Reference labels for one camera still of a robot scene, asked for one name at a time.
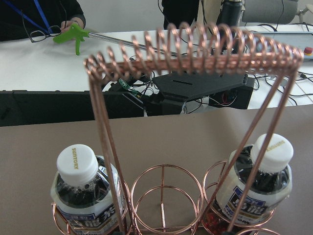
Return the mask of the black electronics box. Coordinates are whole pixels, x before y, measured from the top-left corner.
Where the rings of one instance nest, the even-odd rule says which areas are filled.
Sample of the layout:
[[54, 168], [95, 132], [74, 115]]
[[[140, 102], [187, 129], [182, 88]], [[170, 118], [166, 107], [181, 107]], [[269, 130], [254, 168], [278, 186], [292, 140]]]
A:
[[157, 94], [142, 97], [148, 116], [180, 114], [186, 102], [205, 96], [211, 107], [247, 109], [254, 79], [247, 74], [166, 74], [153, 78]]

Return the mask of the black water bottle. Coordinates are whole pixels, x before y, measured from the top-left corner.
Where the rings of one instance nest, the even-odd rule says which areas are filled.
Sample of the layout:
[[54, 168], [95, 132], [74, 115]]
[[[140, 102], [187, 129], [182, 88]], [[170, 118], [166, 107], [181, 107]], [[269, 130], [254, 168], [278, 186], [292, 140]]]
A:
[[237, 26], [243, 2], [241, 0], [223, 0], [221, 2], [220, 13], [216, 25], [226, 24], [229, 27]]

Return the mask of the tea bottle white cap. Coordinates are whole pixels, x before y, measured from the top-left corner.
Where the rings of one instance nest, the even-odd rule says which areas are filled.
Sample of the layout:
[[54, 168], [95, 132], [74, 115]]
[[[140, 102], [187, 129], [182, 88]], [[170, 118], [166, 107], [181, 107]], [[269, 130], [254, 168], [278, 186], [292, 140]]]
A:
[[74, 144], [59, 154], [50, 195], [75, 234], [119, 230], [105, 159], [89, 146]]

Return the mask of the blue teach pendant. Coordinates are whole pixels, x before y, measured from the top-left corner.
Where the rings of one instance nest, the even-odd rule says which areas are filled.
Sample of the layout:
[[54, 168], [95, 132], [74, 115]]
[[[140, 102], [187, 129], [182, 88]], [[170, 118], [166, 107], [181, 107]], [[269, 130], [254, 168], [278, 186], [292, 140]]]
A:
[[[288, 44], [297, 47], [304, 52], [306, 47], [313, 48], [313, 32], [252, 32], [253, 34], [261, 34], [267, 38], [273, 38], [282, 44]], [[256, 46], [256, 52], [261, 52], [262, 46]], [[250, 53], [248, 42], [245, 43], [244, 53]], [[313, 62], [313, 53], [311, 55], [304, 54], [304, 61]]]

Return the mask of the black eyeglasses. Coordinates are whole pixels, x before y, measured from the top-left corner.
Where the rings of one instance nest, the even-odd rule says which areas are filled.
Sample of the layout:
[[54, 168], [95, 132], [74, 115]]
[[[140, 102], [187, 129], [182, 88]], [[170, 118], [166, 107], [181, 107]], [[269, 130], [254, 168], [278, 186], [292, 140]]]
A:
[[61, 34], [61, 29], [57, 25], [53, 25], [46, 30], [37, 29], [29, 31], [29, 28], [24, 26], [24, 30], [32, 43], [41, 42], [49, 37], [55, 37]]

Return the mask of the person in black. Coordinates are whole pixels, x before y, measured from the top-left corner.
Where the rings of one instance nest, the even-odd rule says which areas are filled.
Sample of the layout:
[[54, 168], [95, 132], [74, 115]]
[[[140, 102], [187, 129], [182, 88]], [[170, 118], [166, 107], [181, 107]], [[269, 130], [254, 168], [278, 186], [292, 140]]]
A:
[[2, 0], [0, 2], [0, 40], [12, 41], [28, 38], [29, 31], [46, 30], [53, 25], [61, 33], [72, 24], [86, 26], [84, 12], [76, 0]]

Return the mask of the green handled reacher grabber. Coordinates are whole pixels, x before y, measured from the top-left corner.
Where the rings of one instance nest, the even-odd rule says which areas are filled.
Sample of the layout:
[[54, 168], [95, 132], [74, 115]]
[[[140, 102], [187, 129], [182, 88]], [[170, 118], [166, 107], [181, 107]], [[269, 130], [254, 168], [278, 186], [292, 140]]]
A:
[[82, 29], [79, 25], [77, 24], [72, 24], [69, 27], [69, 30], [67, 32], [64, 32], [58, 36], [56, 36], [53, 41], [57, 44], [63, 44], [67, 41], [74, 40], [75, 41], [75, 54], [80, 55], [80, 43], [85, 41], [85, 38], [94, 38], [94, 39], [99, 39], [108, 43], [114, 43], [117, 45], [123, 45], [127, 47], [132, 47], [132, 48], [138, 48], [139, 50], [145, 50], [147, 52], [155, 52], [159, 53], [162, 55], [168, 54], [170, 57], [186, 57], [187, 53], [180, 53], [179, 48], [177, 49], [176, 52], [171, 51], [170, 49], [167, 48], [167, 42], [158, 42], [157, 47], [154, 47], [151, 42], [151, 37], [148, 34], [147, 31], [144, 32], [144, 38], [145, 38], [145, 44], [139, 44], [136, 41], [135, 36], [133, 36], [132, 41], [127, 41], [119, 38], [114, 38], [98, 33], [93, 33], [86, 31]]

